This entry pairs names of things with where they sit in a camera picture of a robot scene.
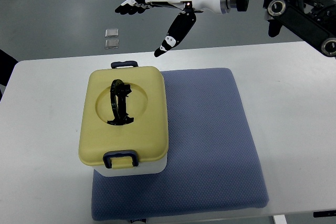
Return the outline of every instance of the plastic container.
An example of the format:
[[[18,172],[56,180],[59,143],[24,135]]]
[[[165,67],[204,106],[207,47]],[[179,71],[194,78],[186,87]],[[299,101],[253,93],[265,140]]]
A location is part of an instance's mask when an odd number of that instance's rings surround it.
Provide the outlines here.
[[[79,158],[108,177],[159,173],[168,151],[163,77],[135,61],[111,67],[89,78]]]

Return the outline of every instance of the white container base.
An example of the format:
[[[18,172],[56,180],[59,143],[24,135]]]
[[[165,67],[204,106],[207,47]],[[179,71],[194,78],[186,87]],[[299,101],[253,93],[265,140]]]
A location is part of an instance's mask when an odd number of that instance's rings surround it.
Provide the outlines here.
[[[104,177],[130,176],[162,172],[167,165],[167,154],[158,161],[142,162],[137,167],[126,169],[107,169],[104,165],[93,166]]]

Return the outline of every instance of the white robotic hand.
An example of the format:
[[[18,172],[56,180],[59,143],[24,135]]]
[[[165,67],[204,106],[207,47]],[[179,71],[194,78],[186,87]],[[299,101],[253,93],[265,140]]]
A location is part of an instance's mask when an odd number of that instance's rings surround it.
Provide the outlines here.
[[[182,10],[170,26],[167,36],[154,55],[160,56],[176,47],[187,35],[196,22],[195,13],[205,9],[216,14],[225,14],[235,7],[236,0],[126,0],[115,11],[116,13],[130,14],[143,13],[153,7],[170,7]]]

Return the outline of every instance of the blue mat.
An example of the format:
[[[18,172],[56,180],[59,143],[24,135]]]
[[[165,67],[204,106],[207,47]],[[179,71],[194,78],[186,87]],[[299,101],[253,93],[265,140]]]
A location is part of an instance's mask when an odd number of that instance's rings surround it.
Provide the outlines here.
[[[260,162],[229,69],[162,72],[169,121],[158,174],[93,174],[94,220],[139,219],[267,205]]]

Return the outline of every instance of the robotic arm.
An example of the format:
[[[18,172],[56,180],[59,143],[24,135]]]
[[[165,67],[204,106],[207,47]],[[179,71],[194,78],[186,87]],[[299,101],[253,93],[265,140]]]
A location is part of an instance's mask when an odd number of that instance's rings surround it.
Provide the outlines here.
[[[305,6],[312,6],[305,13]],[[247,10],[248,0],[126,0],[115,11],[122,15],[143,13],[153,7],[180,9],[161,46],[154,55],[160,56],[176,47],[196,22],[195,13],[205,9],[225,14],[231,8]],[[328,57],[336,57],[336,2],[332,0],[264,0],[269,21],[269,36],[277,36],[282,25]]]

